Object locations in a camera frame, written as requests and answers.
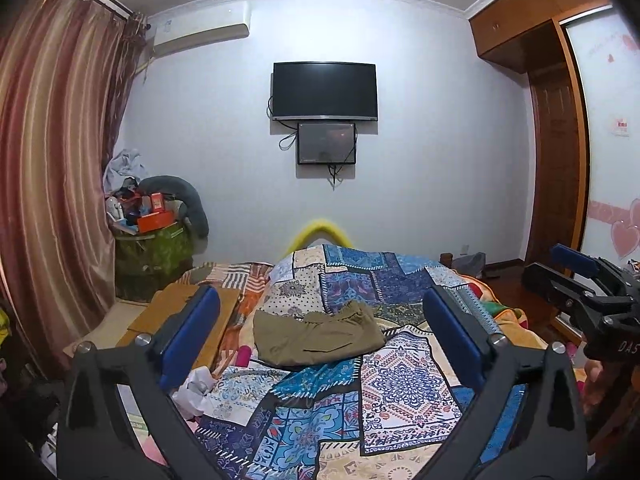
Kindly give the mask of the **grey cloth pile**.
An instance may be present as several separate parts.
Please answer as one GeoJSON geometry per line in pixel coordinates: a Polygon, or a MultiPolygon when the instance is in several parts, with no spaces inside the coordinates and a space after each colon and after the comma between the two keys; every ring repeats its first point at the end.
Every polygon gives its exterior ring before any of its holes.
{"type": "Polygon", "coordinates": [[[111,194],[119,190],[127,179],[134,179],[139,183],[148,175],[139,151],[124,148],[105,167],[102,180],[103,191],[105,194],[111,194]]]}

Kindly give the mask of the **orange box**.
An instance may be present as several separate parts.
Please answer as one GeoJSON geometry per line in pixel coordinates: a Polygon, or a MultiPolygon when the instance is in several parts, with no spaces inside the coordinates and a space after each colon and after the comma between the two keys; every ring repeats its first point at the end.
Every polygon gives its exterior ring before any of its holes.
{"type": "Polygon", "coordinates": [[[175,222],[175,214],[170,210],[154,211],[137,220],[138,232],[146,234],[171,226],[175,222]]]}

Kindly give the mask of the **green patterned storage box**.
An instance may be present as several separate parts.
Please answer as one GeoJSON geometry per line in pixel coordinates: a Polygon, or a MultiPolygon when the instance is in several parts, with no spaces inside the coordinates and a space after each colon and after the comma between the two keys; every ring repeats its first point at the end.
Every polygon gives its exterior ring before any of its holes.
{"type": "Polygon", "coordinates": [[[181,223],[115,237],[115,290],[120,299],[148,302],[192,266],[191,237],[181,223]]]}

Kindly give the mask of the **white air conditioner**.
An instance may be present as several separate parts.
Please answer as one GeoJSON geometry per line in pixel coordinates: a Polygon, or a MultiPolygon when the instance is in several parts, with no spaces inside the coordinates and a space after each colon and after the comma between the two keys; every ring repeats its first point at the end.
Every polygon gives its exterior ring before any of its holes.
{"type": "Polygon", "coordinates": [[[250,4],[237,1],[168,18],[156,26],[152,52],[154,58],[163,58],[206,44],[248,36],[250,4]]]}

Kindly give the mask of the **striped red gold curtain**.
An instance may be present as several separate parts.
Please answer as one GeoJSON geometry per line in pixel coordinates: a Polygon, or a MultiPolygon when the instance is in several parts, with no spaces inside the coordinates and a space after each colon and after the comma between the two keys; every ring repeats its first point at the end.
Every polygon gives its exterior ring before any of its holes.
{"type": "Polygon", "coordinates": [[[1,35],[1,293],[49,377],[114,304],[103,174],[144,37],[96,0],[27,0],[1,35]]]}

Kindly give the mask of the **blue patchwork quilt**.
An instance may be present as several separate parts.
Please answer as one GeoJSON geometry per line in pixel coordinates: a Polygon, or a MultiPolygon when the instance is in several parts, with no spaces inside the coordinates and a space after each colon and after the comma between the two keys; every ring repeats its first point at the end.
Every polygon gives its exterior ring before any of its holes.
{"type": "Polygon", "coordinates": [[[414,479],[474,399],[428,326],[427,292],[491,330],[506,307],[425,257],[321,244],[209,263],[235,289],[196,436],[227,479],[414,479]]]}

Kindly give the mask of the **colourful fleece blanket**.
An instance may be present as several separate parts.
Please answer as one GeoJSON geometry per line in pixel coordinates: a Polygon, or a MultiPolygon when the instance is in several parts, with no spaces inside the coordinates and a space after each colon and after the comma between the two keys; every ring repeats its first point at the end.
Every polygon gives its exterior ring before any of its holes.
{"type": "Polygon", "coordinates": [[[532,349],[545,349],[552,342],[564,344],[574,367],[579,392],[584,388],[587,374],[585,359],[578,356],[579,346],[574,337],[564,334],[552,323],[556,313],[551,304],[525,289],[519,278],[508,278],[505,283],[498,280],[498,296],[487,283],[474,276],[461,274],[477,299],[494,319],[512,344],[532,349]]]}

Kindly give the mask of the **yellow bed rail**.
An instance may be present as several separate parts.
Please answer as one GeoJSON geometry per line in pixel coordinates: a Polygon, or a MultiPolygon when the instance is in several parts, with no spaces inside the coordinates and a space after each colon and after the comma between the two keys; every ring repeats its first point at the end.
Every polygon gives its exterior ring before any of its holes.
{"type": "Polygon", "coordinates": [[[320,238],[322,238],[322,240],[332,240],[332,242],[338,246],[347,248],[354,247],[352,240],[337,224],[328,219],[317,219],[306,224],[306,226],[293,237],[292,242],[288,244],[288,248],[285,249],[283,255],[287,256],[292,254],[292,252],[296,252],[296,250],[304,249],[308,246],[309,242],[320,240],[320,238]]]}

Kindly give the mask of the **black wall television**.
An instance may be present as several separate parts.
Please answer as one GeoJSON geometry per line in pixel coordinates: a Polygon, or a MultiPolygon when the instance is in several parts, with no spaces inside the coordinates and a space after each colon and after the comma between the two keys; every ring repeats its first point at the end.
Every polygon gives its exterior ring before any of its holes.
{"type": "Polygon", "coordinates": [[[378,120],[374,64],[347,62],[274,63],[271,113],[279,120],[378,120]]]}

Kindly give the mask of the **wooden overhead cabinet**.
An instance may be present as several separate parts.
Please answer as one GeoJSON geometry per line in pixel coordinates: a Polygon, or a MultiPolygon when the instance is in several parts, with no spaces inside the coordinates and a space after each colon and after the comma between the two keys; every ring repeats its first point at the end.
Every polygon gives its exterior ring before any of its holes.
{"type": "Polygon", "coordinates": [[[495,0],[470,18],[479,58],[519,74],[563,63],[554,22],[608,0],[495,0]]]}

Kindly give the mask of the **white crumpled cloth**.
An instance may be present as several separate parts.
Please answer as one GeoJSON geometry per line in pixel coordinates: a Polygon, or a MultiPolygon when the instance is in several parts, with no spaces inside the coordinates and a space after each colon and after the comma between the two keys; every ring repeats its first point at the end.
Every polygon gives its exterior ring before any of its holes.
{"type": "Polygon", "coordinates": [[[206,366],[191,370],[184,383],[170,397],[184,419],[213,416],[214,404],[210,394],[216,379],[206,366]]]}

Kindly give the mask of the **grey backpack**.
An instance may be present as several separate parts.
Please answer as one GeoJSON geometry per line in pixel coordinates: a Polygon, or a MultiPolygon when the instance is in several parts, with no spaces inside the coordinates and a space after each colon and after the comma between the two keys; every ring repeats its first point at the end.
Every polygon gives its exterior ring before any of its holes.
{"type": "Polygon", "coordinates": [[[472,276],[473,278],[482,278],[485,274],[486,254],[484,252],[476,252],[454,258],[451,267],[461,275],[472,276]]]}

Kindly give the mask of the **wooden door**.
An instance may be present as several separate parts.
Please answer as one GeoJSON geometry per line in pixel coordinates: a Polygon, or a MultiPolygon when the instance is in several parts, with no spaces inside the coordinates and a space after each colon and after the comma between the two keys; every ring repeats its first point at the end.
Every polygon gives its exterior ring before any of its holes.
{"type": "Polygon", "coordinates": [[[550,249],[572,242],[578,203],[578,129],[570,73],[554,66],[529,78],[536,174],[526,261],[551,263],[550,249]]]}

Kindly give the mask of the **small black wall monitor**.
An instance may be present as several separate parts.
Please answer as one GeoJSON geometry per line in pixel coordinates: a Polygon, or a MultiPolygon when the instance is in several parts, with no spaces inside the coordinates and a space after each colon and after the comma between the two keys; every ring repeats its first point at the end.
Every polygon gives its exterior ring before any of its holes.
{"type": "Polygon", "coordinates": [[[357,129],[352,122],[300,122],[296,160],[299,165],[355,165],[357,129]]]}

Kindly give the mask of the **olive khaki shorts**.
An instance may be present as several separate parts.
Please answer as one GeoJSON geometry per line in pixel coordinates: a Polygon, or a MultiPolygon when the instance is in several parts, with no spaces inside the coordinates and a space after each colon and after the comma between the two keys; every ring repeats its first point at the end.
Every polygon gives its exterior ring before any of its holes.
{"type": "Polygon", "coordinates": [[[259,359],[276,367],[352,359],[385,344],[373,309],[358,301],[335,314],[309,312],[301,320],[258,311],[253,334],[259,359]]]}

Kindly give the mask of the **grey neck pillow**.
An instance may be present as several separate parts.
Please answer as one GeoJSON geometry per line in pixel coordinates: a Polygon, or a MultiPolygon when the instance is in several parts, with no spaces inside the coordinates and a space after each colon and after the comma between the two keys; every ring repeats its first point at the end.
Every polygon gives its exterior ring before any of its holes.
{"type": "Polygon", "coordinates": [[[187,218],[193,234],[204,240],[209,234],[209,225],[200,194],[194,186],[180,177],[155,176],[140,181],[138,191],[142,195],[162,194],[166,200],[178,200],[183,204],[182,218],[187,218]]]}

